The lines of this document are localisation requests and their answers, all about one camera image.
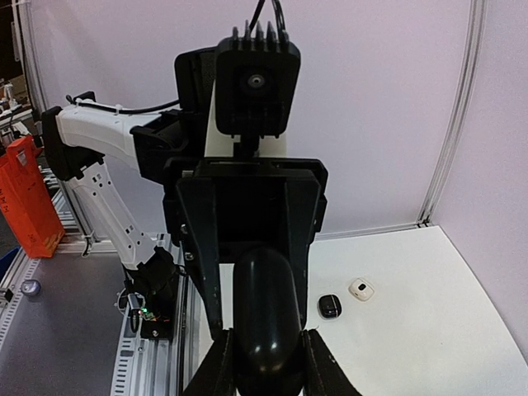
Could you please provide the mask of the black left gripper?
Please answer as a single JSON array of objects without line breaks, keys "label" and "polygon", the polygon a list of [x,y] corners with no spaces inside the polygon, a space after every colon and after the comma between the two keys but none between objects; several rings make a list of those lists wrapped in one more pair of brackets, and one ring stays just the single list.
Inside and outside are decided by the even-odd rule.
[{"label": "black left gripper", "polygon": [[[219,261],[232,262],[240,252],[259,244],[285,245],[281,186],[264,177],[296,175],[285,182],[285,222],[304,326],[309,247],[326,210],[323,192],[328,171],[318,159],[285,158],[283,143],[272,135],[221,133],[216,120],[215,73],[214,48],[180,54],[175,60],[181,114],[175,126],[174,151],[163,164],[167,229],[174,243],[183,237],[187,272],[204,303],[210,335],[218,338],[224,328]],[[216,188],[209,178],[182,178],[184,172],[197,173],[200,167],[212,169]]]}]

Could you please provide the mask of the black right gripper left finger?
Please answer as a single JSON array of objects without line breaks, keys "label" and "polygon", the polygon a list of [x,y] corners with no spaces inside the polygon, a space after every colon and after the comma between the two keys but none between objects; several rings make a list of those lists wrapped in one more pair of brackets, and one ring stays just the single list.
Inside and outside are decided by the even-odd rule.
[{"label": "black right gripper left finger", "polygon": [[237,392],[233,377],[233,329],[223,330],[191,382],[187,385],[190,396],[227,396]]}]

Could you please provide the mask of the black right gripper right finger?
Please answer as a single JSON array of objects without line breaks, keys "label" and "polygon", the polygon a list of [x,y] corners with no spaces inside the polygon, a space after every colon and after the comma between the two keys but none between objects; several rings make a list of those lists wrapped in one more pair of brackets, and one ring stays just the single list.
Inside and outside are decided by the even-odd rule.
[{"label": "black right gripper right finger", "polygon": [[361,396],[317,330],[303,331],[306,395]]}]

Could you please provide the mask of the black glossy charging case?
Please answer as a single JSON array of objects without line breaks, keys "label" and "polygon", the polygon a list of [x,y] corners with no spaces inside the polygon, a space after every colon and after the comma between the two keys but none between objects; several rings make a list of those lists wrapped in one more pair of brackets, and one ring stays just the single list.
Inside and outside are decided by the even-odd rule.
[{"label": "black glossy charging case", "polygon": [[325,320],[338,318],[342,314],[342,303],[337,295],[323,295],[318,299],[318,313]]}]

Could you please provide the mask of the white earbud charging case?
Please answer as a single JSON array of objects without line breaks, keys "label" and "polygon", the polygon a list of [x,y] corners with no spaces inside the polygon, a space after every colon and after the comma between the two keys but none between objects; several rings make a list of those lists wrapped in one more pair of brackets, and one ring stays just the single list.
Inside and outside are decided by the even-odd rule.
[{"label": "white earbud charging case", "polygon": [[348,286],[348,291],[360,302],[367,302],[375,294],[374,288],[362,278],[356,278],[352,283],[350,283]]}]

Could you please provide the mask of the black oval charging case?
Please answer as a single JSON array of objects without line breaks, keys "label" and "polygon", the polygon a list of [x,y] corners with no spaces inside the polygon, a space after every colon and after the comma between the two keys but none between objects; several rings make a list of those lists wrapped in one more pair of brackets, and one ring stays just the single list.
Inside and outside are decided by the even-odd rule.
[{"label": "black oval charging case", "polygon": [[302,326],[290,264],[269,247],[233,269],[233,370],[241,395],[297,395],[304,382]]}]

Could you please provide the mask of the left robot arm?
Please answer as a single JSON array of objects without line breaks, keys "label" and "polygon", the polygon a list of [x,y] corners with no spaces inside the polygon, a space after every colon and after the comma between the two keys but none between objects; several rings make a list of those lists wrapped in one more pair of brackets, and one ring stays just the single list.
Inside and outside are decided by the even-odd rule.
[{"label": "left robot arm", "polygon": [[[172,335],[178,279],[187,274],[217,337],[219,267],[229,262],[239,268],[239,337],[302,331],[308,252],[326,209],[328,173],[316,159],[259,151],[285,132],[300,60],[292,44],[199,49],[176,59],[179,97],[172,104],[122,111],[85,92],[43,114],[53,172],[99,219],[119,254],[133,332]],[[107,156],[163,186],[167,231],[183,250],[183,270],[139,227]]]}]

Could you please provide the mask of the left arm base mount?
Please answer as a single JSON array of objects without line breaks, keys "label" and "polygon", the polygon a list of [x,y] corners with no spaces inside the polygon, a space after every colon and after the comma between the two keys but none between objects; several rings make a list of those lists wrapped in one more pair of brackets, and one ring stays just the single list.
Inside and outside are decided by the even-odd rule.
[{"label": "left arm base mount", "polygon": [[117,308],[125,319],[125,333],[149,340],[173,339],[176,323],[177,297],[169,288],[169,296],[139,291],[132,280],[124,282],[125,287],[117,299]]}]

